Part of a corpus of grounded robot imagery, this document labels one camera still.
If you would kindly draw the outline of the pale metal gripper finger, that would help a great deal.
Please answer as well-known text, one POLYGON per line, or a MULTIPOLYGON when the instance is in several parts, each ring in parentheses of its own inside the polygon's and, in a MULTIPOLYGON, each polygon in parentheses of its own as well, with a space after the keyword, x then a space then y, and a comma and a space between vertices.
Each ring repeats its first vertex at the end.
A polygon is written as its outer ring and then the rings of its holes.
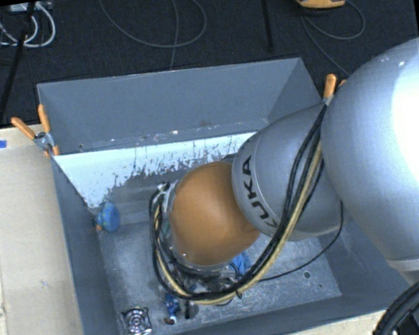
POLYGON ((187 320, 194 319, 199 314, 199 306, 193 301, 185 301, 183 307, 184 317, 187 320))

